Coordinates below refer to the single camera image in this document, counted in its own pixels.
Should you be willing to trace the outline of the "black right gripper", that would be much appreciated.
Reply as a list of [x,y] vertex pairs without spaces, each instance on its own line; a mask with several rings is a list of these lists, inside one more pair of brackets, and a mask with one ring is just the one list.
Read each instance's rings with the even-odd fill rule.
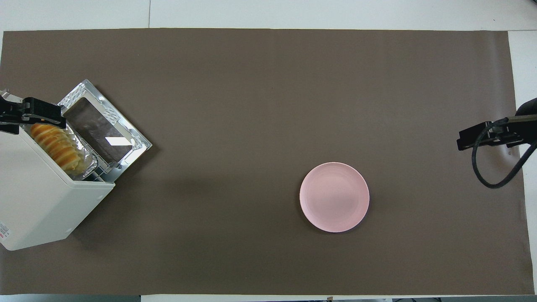
[[[524,122],[524,117],[514,115],[499,119],[495,122],[481,122],[459,132],[456,140],[458,151],[464,151],[474,146],[500,146],[506,145],[508,148],[519,146],[525,143],[525,139],[518,132],[516,123]],[[478,140],[478,135],[489,126],[489,136],[485,135]]]

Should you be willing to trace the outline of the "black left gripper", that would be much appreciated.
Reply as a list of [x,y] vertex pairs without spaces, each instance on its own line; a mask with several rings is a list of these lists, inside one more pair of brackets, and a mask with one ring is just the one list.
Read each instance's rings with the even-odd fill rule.
[[22,101],[0,101],[0,131],[19,135],[22,114],[29,118],[42,118],[43,125],[59,129],[67,128],[67,120],[61,114],[61,107],[34,97]]

